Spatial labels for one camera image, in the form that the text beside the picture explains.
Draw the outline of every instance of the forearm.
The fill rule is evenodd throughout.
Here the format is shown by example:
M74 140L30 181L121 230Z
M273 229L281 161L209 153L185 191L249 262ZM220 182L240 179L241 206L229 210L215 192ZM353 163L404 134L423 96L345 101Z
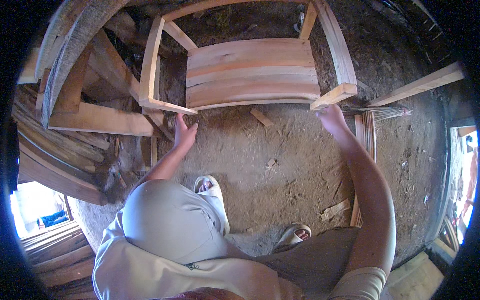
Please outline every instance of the forearm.
M180 147L173 147L161 160L157 162L156 165L148 171L130 191L130 194L142 183L154 179L166 179L170 180L173 177L173 174L177 170L180 162L187 154L188 150L182 149Z
M395 212L388 183L378 166L349 130L334 136L345 157L362 213L363 226L346 272L376 266L389 274L395 255Z

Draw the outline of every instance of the hand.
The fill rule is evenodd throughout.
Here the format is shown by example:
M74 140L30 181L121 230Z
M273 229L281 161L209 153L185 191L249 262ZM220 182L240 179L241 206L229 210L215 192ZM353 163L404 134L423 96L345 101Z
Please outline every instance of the hand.
M188 128L183 120L183 114L177 114L175 117L175 144L173 145L173 148L187 153L195 142L197 128L198 123L195 123Z
M316 112L316 116L322 121L323 126L334 137L345 131L350 131L345 123L342 110L337 104L329 105Z

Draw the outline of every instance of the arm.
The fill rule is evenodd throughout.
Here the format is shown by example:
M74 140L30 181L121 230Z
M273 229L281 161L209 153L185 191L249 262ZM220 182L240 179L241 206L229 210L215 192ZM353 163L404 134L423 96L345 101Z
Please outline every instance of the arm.
M378 267L388 276L395 255L395 212L388 183L381 171L350 131L342 111L331 105L317 113L333 135L347 160L363 217L345 272Z
M153 168L148 171L130 191L130 194L142 183L154 179L170 180L177 170L182 159L195 142L198 124L195 123L190 128L183 120L183 114L177 114L175 118L175 144L173 148L157 162Z

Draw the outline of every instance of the person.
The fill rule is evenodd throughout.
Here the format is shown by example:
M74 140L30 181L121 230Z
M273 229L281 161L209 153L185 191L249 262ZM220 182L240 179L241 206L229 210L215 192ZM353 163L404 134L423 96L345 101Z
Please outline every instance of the person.
M229 224L221 189L200 176L192 189L170 181L195 141L182 114L173 148L134 186L104 230L93 270L99 299L379 299L395 254L388 184L331 105L317 113L347 161L362 228L317 236L289 227L269 255L251 257L224 236Z
M38 229L43 229L65 221L68 221L68 218L65 215L65 211L61 210L50 216L41 216L36 220L36 224Z

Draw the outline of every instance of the wooden chair frame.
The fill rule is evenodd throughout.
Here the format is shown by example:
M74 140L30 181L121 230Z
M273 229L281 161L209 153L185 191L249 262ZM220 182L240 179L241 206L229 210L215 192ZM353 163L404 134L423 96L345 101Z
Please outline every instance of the wooden chair frame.
M142 75L140 79L140 89L138 92L138 102L142 107L156 108L180 112L188 115L196 114L195 109L184 108L164 101L155 99L154 90L158 86L158 49L165 30L185 49L191 50L198 48L195 43L173 22L173 20L183 17L187 14L214 8L222 5L229 5L241 2L253 2L263 0L203 0L193 4L186 4L177 10L158 16L154 19L152 29L148 36L148 41L144 54L142 65ZM277 0L283 2L296 2L308 4L303 27L300 33L300 39L308 39L315 23L316 17L320 20L324 29L328 45L335 66L338 86L330 92L321 96L318 100L310 104L310 109L317 110L324 105L333 104L357 94L357 78L353 69L350 53L343 37L338 22L325 0ZM248 101L242 102L243 105L250 104Z

